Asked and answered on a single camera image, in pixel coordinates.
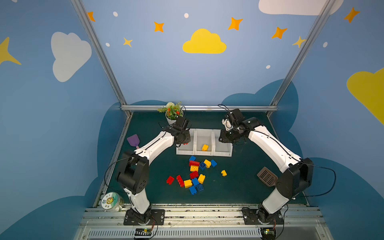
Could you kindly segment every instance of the white flower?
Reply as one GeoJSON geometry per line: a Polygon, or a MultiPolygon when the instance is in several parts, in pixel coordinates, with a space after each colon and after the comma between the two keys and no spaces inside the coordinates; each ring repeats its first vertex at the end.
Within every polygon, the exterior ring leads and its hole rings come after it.
{"type": "Polygon", "coordinates": [[[166,105],[167,108],[171,108],[171,107],[174,107],[174,106],[175,106],[175,104],[173,102],[169,102],[166,105]]]}

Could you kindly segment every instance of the black mounting plate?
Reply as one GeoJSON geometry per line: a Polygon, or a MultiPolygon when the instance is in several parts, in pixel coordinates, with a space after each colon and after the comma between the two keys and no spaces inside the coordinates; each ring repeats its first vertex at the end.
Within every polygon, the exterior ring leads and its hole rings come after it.
{"type": "MultiPolygon", "coordinates": [[[[155,226],[156,225],[164,225],[164,209],[152,209],[151,210],[151,216],[153,216],[156,220],[155,226]]],[[[153,218],[151,217],[149,220],[149,223],[147,225],[152,226],[153,223],[153,218]]],[[[138,226],[140,225],[136,219],[132,216],[129,216],[128,211],[125,213],[125,218],[124,218],[124,225],[129,225],[129,226],[138,226]]]]}
{"type": "MultiPolygon", "coordinates": [[[[248,207],[242,208],[241,212],[243,213],[243,219],[244,219],[245,225],[261,225],[257,217],[257,210],[258,209],[250,209],[248,207]]],[[[274,216],[274,219],[276,220],[277,225],[283,224],[283,218],[279,218],[279,216],[281,216],[280,211],[278,211],[277,214],[274,216]]],[[[272,224],[272,225],[275,224],[273,219],[271,222],[269,222],[269,224],[272,224]]]]}

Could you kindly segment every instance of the dark green mat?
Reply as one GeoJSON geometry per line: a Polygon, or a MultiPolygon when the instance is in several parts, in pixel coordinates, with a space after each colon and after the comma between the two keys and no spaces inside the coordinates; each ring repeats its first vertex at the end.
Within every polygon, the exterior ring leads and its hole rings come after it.
{"type": "MultiPolygon", "coordinates": [[[[224,112],[187,112],[186,118],[190,120],[191,128],[222,129],[221,120],[224,112]]],[[[268,130],[273,133],[271,124],[265,113],[244,113],[246,118],[257,117],[268,130]]],[[[159,121],[166,122],[164,114],[158,112],[135,112],[129,125],[127,134],[118,159],[124,151],[134,150],[126,140],[127,137],[137,134],[140,138],[140,147],[155,138],[161,131],[159,121]]],[[[196,161],[214,159],[215,168],[211,167],[199,174],[206,176],[204,191],[191,195],[189,189],[181,188],[176,176],[181,175],[183,180],[189,179],[189,157],[176,155],[176,147],[172,146],[162,152],[150,165],[149,183],[146,187],[147,197],[151,203],[196,203],[196,204],[228,204],[228,203],[261,203],[275,187],[267,187],[256,174],[265,166],[277,176],[281,173],[274,162],[256,144],[248,141],[244,145],[234,145],[232,157],[205,157],[195,156],[196,161]],[[223,177],[221,171],[225,170],[227,176],[223,177]],[[175,178],[172,185],[166,180],[169,176],[175,178]]],[[[123,195],[125,202],[129,203],[128,196],[121,193],[122,188],[116,181],[114,171],[108,192],[117,191],[123,195]]],[[[290,204],[305,204],[303,197],[290,201],[290,204]]]]}

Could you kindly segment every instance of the pile of toy blocks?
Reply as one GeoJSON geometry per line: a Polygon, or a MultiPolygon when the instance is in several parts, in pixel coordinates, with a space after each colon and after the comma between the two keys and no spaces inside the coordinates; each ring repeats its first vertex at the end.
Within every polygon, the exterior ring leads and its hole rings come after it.
{"type": "MultiPolygon", "coordinates": [[[[189,158],[189,167],[191,171],[191,173],[189,174],[190,179],[183,181],[180,175],[176,177],[180,187],[189,188],[192,195],[195,195],[197,192],[201,192],[204,190],[203,182],[205,180],[205,175],[203,174],[199,175],[199,169],[203,171],[204,169],[210,168],[211,166],[212,167],[217,166],[217,163],[213,159],[211,161],[204,160],[204,162],[201,162],[201,163],[195,160],[196,160],[196,157],[194,156],[191,156],[189,158]]],[[[225,170],[223,170],[221,173],[223,174],[223,176],[227,175],[225,170]]],[[[167,183],[171,185],[174,180],[175,179],[173,177],[169,176],[167,183]]]]}

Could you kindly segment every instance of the purple spatula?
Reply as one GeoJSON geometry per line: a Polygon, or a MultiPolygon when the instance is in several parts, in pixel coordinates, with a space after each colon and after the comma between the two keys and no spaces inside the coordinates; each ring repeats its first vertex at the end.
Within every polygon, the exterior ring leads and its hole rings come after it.
{"type": "Polygon", "coordinates": [[[139,149],[140,140],[137,134],[128,137],[127,140],[132,147],[136,147],[136,149],[139,149]]]}

